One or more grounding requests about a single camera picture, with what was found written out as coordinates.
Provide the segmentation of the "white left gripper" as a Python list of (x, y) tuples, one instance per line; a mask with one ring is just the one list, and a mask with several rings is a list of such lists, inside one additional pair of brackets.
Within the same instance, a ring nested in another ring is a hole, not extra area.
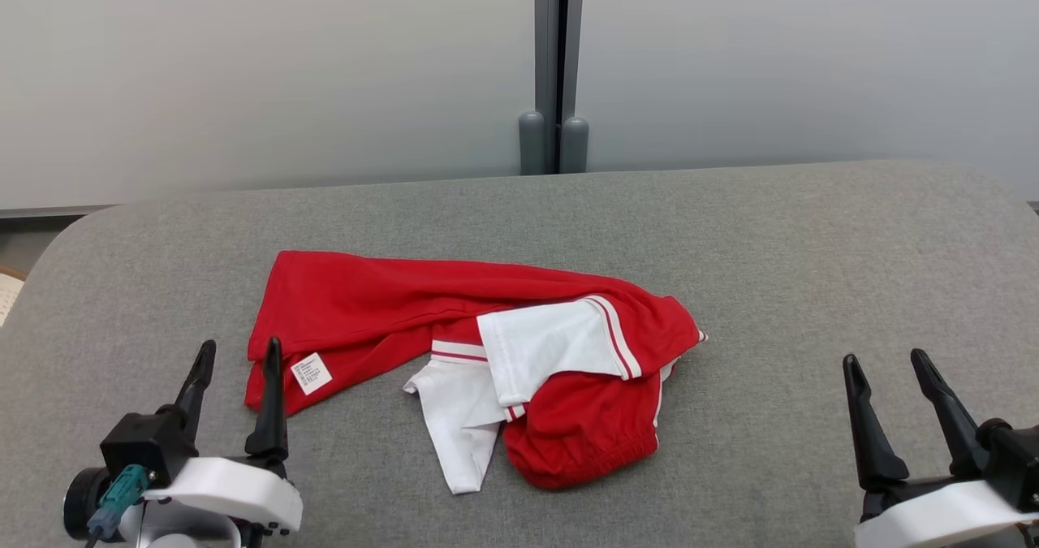
[[(201, 344), (175, 405), (185, 440), (196, 444), (216, 343)], [(262, 363), (264, 389), (245, 452), (254, 460), (286, 460), (288, 426), (282, 345), (272, 336)], [(260, 547), (265, 538), (300, 530), (304, 505), (296, 486), (267, 469), (227, 458), (192, 458), (166, 488), (144, 492), (134, 507), (136, 547)]]

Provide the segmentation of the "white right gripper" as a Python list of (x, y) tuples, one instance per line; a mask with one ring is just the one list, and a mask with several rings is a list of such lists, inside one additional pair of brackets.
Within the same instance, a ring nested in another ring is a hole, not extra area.
[[(910, 353), (921, 393), (933, 405), (950, 452), (950, 475), (978, 478), (989, 452), (976, 440), (973, 415), (931, 361)], [(1035, 547), (1037, 477), (983, 477), (973, 481), (931, 478), (907, 481), (871, 405), (872, 390), (853, 353), (843, 357), (856, 471), (864, 490), (862, 516), (854, 528), (856, 547)]]

